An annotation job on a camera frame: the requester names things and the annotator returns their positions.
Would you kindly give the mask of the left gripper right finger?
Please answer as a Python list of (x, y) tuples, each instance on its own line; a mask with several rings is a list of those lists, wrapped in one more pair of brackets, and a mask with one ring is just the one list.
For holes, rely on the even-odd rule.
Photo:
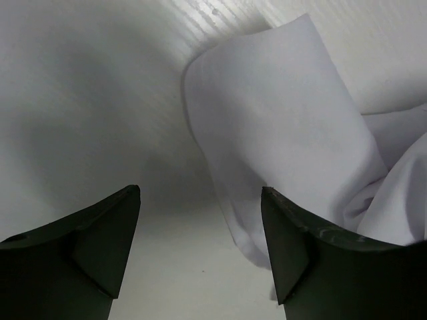
[(348, 231), (271, 187), (262, 219), (287, 319), (425, 319), (426, 242), (393, 245)]

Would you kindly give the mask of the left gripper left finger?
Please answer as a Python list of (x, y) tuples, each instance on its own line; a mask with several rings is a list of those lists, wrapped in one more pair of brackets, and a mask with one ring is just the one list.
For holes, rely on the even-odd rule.
[(129, 185), (1, 242), (2, 319), (108, 319), (140, 210)]

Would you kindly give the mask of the white t shirt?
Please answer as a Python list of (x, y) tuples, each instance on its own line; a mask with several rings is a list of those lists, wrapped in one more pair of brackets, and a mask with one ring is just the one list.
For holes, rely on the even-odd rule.
[(230, 232), (253, 264), (270, 267), (265, 186), (366, 237), (426, 238), (426, 106), (362, 115), (307, 15), (206, 51), (183, 86)]

